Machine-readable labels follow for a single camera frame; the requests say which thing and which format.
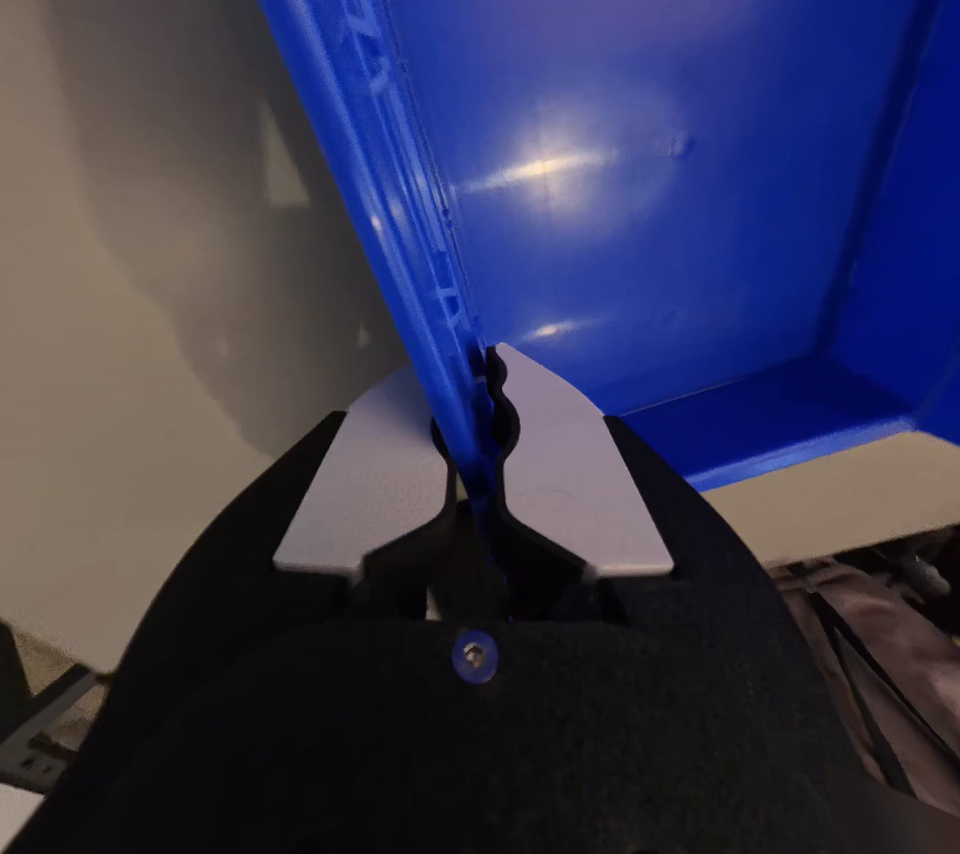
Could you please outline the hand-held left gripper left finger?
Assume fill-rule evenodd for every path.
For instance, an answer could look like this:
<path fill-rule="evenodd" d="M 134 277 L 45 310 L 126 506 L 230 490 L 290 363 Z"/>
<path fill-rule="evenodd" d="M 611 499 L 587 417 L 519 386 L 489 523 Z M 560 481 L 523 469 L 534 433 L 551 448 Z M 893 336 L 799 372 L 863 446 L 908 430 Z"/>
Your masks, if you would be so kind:
<path fill-rule="evenodd" d="M 457 548 L 457 469 L 412 366 L 346 411 L 275 550 L 282 573 L 342 583 L 377 612 L 435 620 Z"/>

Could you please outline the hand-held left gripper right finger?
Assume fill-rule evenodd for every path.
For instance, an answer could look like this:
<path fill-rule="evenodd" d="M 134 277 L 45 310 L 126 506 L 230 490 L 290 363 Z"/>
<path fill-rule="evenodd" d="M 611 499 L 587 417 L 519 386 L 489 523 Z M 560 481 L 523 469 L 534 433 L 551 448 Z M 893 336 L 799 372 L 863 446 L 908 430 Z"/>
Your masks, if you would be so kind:
<path fill-rule="evenodd" d="M 510 620 L 600 619 L 614 582 L 674 559 L 601 410 L 518 349 L 486 351 L 495 459 L 486 514 Z"/>

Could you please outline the blue plastic bin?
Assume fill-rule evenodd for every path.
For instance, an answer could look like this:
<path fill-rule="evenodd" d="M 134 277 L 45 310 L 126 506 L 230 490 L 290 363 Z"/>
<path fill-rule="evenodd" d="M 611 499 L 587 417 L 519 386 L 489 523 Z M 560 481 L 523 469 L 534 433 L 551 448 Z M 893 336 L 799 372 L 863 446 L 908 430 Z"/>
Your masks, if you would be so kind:
<path fill-rule="evenodd" d="M 762 563 L 958 521 L 958 0 L 258 0 L 467 490 L 485 354 Z"/>

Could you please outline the grey metal bracket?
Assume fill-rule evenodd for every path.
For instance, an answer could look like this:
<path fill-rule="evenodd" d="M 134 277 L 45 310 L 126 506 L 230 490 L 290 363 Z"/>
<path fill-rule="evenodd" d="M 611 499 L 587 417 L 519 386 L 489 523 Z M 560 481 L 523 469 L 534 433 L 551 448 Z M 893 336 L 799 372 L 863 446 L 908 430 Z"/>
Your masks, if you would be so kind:
<path fill-rule="evenodd" d="M 77 751 L 50 736 L 50 728 L 93 690 L 101 677 L 72 666 L 32 694 L 15 637 L 1 624 L 1 781 L 21 790 L 48 794 L 74 762 Z"/>

